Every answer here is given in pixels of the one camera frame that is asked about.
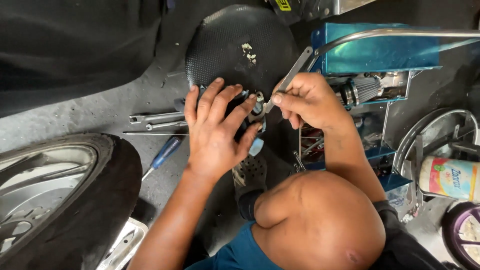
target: perforated rubber mat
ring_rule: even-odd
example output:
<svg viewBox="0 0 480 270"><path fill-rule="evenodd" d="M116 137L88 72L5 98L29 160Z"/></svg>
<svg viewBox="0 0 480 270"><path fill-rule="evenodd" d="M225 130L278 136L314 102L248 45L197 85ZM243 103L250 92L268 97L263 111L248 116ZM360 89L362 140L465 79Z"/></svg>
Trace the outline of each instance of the perforated rubber mat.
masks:
<svg viewBox="0 0 480 270"><path fill-rule="evenodd" d="M251 49L243 49L243 44ZM189 85L204 86L220 76L226 85L262 91L268 101L298 57L290 29L273 11L232 5L198 26L185 56L186 75Z"/></svg>

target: black tire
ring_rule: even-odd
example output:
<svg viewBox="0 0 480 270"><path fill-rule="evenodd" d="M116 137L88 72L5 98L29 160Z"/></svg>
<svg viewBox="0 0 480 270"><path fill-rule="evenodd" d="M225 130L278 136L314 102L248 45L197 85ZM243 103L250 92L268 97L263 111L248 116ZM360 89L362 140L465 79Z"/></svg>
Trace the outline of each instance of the black tire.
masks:
<svg viewBox="0 0 480 270"><path fill-rule="evenodd" d="M56 210L1 255L0 269L94 270L133 211L142 165L135 148L117 136L68 135L2 153L0 159L67 144L93 147L95 167Z"/></svg>
<svg viewBox="0 0 480 270"><path fill-rule="evenodd" d="M446 212L442 217L442 238L444 240L445 246L455 260L456 263L463 266L468 270L479 270L478 266L470 262L465 258L461 253L459 253L454 247L455 243L453 238L455 237L455 220L466 210L478 207L478 205L471 202L463 202L455 205L450 211Z"/></svg>

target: blue screwdriver handle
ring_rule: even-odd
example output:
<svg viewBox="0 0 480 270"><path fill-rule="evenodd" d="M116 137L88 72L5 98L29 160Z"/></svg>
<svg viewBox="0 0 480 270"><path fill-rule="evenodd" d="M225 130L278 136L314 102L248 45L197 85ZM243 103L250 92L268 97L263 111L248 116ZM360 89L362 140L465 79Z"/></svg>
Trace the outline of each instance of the blue screwdriver handle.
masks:
<svg viewBox="0 0 480 270"><path fill-rule="evenodd" d="M168 139L158 155L153 159L150 168L154 168L155 170L158 169L158 167L160 167L164 161L166 161L173 153L175 153L175 151L177 151L181 142L182 138L177 136L173 136L172 138Z"/></svg>

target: left hand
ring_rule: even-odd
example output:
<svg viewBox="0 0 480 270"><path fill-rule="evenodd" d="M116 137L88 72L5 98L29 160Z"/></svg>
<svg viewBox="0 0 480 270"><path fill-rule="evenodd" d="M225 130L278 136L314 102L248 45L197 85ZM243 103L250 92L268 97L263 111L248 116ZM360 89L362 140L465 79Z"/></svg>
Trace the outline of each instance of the left hand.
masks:
<svg viewBox="0 0 480 270"><path fill-rule="evenodd" d="M241 85L228 86L217 78L197 99L199 88L193 85L185 98L185 120L190 132L190 157L187 170L202 180L216 183L223 174L245 159L261 123L252 124L240 139L233 136L243 120L252 111L257 98L255 94L238 105L226 118L227 104L242 91Z"/></svg>

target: black sock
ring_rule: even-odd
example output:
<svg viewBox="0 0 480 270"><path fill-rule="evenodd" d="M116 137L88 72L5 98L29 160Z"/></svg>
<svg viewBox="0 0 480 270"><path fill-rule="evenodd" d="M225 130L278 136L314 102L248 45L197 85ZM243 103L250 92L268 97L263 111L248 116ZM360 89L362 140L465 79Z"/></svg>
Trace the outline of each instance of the black sock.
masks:
<svg viewBox="0 0 480 270"><path fill-rule="evenodd" d="M255 201L263 192L262 189L255 189L240 196L238 205L241 217L248 221L255 220L253 207L255 206Z"/></svg>

